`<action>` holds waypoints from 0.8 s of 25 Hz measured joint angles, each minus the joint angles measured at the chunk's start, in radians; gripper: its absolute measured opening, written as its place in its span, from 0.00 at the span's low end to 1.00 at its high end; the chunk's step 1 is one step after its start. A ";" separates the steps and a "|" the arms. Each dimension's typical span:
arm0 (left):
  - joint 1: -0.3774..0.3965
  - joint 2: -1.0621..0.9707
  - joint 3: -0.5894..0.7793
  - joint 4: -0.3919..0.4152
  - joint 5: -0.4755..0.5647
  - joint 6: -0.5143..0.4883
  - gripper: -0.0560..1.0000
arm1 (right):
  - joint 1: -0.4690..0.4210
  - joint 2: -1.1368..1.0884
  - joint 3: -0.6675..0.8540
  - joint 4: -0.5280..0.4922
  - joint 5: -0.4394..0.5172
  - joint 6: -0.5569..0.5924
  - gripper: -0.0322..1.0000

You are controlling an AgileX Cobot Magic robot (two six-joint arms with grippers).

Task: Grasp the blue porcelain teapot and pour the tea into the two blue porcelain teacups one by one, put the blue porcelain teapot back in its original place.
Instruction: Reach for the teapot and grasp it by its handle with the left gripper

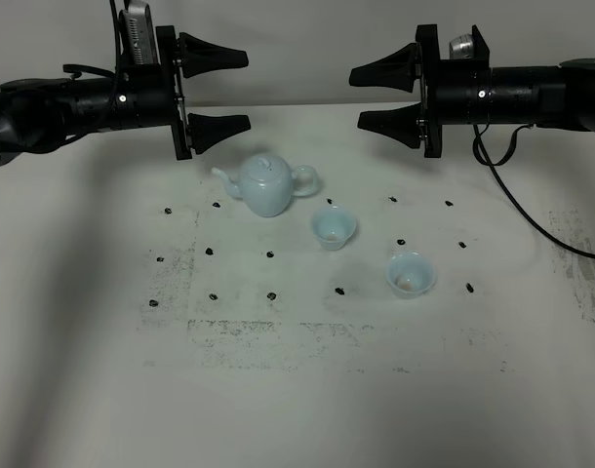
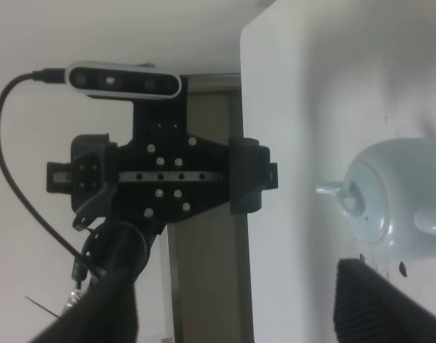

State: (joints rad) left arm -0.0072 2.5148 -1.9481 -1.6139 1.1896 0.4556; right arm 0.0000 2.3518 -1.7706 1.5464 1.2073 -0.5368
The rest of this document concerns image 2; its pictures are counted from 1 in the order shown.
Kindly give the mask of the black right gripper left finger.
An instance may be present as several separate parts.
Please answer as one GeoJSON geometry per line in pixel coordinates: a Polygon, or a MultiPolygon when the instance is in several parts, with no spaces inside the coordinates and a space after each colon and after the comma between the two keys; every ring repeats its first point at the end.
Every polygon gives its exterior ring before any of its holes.
{"type": "Polygon", "coordinates": [[[138,334],[134,282],[128,269],[102,277],[73,308],[33,342],[135,342],[138,334]]]}

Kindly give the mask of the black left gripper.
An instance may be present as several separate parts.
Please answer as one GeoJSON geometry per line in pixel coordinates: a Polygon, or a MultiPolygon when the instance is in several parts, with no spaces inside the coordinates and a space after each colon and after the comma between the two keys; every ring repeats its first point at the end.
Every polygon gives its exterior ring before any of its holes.
{"type": "Polygon", "coordinates": [[[256,139],[231,138],[227,147],[189,134],[187,102],[133,101],[132,138],[122,146],[107,134],[75,137],[69,163],[46,165],[46,191],[68,194],[75,214],[135,224],[175,223],[228,201],[232,213],[259,211],[262,192],[278,188],[269,148],[256,139]]]}

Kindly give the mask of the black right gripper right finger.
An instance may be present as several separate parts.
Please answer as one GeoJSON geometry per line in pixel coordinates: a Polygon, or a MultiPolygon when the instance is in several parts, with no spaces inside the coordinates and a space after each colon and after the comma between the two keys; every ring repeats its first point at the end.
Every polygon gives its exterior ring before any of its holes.
{"type": "Polygon", "coordinates": [[[436,316],[358,259],[341,259],[333,322],[338,342],[436,342],[436,316]]]}

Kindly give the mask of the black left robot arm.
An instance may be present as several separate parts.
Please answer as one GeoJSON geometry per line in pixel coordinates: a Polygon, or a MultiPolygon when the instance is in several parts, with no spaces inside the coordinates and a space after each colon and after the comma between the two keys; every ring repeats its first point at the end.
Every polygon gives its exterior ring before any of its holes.
{"type": "Polygon", "coordinates": [[[46,189],[69,195],[73,227],[89,232],[72,272],[89,288],[37,341],[135,342],[134,284],[165,226],[224,203],[233,214],[256,212],[262,192],[277,186],[277,165],[257,140],[189,134],[185,95],[133,101],[125,145],[77,136],[69,162],[48,163],[46,189]]]}

